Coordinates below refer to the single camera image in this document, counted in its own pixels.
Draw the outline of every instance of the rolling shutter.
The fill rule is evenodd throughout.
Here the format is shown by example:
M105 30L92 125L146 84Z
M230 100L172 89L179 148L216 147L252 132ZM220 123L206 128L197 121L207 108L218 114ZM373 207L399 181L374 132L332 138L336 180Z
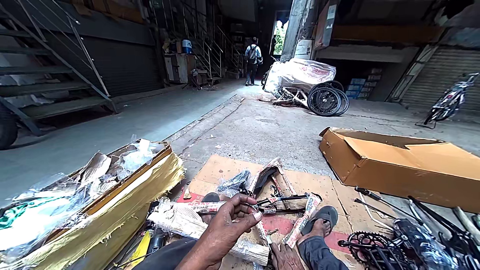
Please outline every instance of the rolling shutter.
M439 47L402 97L411 107L431 107L462 74L480 71L480 51ZM480 80L468 88L461 110L480 111Z

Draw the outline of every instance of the man walking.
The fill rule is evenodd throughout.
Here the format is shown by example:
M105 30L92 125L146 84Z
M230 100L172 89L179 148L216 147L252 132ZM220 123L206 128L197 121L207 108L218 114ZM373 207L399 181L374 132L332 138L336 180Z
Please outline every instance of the man walking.
M245 81L245 86L248 86L250 82L252 82L252 85L255 84L258 60L262 58L262 53L257 43L258 40L254 37L252 44L245 50L245 56L247 57L247 80Z

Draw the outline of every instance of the sandal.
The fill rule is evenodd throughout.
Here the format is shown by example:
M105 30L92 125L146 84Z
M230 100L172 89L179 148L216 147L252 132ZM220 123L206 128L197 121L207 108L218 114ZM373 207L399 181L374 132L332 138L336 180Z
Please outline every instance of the sandal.
M303 227L301 230L301 235L306 235L311 232L313 224L318 219L323 219L330 222L330 231L328 233L331 233L333 227L335 227L336 223L338 222L338 212L333 206L330 205L320 208L320 210L316 212L310 220L308 220L307 224L305 224L305 227Z

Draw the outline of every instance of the parked bicycle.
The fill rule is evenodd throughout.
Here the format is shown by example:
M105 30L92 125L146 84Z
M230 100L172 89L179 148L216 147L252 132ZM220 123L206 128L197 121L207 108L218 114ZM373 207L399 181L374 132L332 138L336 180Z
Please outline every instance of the parked bicycle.
M470 86L473 86L479 74L468 74L467 81L456 82L450 89L446 90L444 95L432 106L423 124L427 125L431 121L443 121L452 117L458 111L460 105L465 102L465 93Z

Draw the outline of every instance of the gray floor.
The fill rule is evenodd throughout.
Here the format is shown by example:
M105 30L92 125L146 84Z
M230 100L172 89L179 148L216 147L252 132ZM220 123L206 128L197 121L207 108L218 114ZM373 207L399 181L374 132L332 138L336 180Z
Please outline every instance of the gray floor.
M36 183L44 186L53 175L82 167L97 151L109 153L129 143L133 134L165 140L231 98L236 88L229 85L221 84L215 91L179 89L121 103L119 114L62 128L45 138L20 138L16 144L35 143L0 151L0 207Z

